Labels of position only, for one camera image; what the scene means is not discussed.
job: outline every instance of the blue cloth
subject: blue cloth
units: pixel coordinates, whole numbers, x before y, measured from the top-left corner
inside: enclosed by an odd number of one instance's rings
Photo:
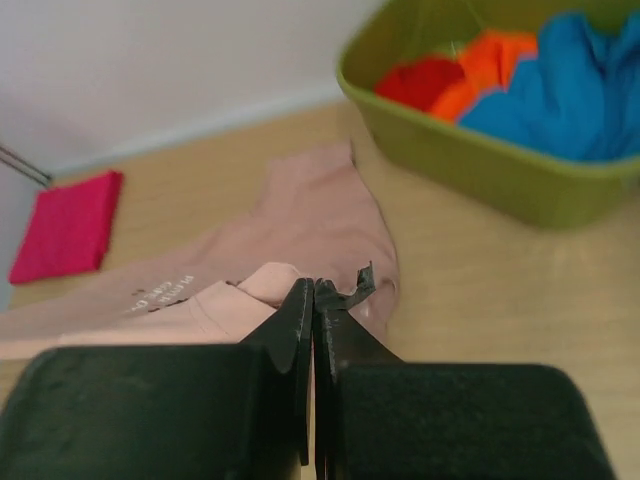
[[[640,10],[617,36],[562,14],[538,43],[538,58],[518,64],[508,92],[480,99],[459,124],[585,163],[640,153]]]

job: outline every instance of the white wall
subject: white wall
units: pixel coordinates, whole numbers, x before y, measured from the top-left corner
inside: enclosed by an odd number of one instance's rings
[[[16,251],[29,222],[38,185],[0,163],[0,312],[7,308],[7,282]]]
[[[339,96],[381,0],[3,0],[0,142],[61,171]]]

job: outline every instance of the wooden floor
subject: wooden floor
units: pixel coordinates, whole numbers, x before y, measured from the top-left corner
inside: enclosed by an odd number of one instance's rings
[[[126,186],[105,268],[246,210],[269,158],[349,137],[400,258],[391,348],[407,360],[565,369],[586,393],[620,478],[640,478],[640,196],[588,229],[542,233],[387,163],[357,112],[337,104],[117,165]],[[86,278],[18,288],[13,306]],[[23,365],[0,365],[0,395]]]

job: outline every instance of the red cloth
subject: red cloth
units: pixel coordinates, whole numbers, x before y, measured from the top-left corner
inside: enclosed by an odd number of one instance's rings
[[[123,175],[109,171],[38,194],[9,282],[98,270],[109,249]]]
[[[428,56],[396,66],[376,86],[378,95],[428,112],[450,86],[464,79],[464,69],[448,58]]]

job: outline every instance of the green laundry basket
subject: green laundry basket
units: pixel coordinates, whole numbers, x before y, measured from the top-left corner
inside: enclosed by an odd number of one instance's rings
[[[399,61],[455,49],[487,27],[536,32],[554,14],[577,9],[596,28],[615,32],[634,8],[640,0],[391,0],[346,47],[338,82],[392,162],[530,224],[585,225],[638,185],[640,156],[574,164],[441,122],[372,89]]]

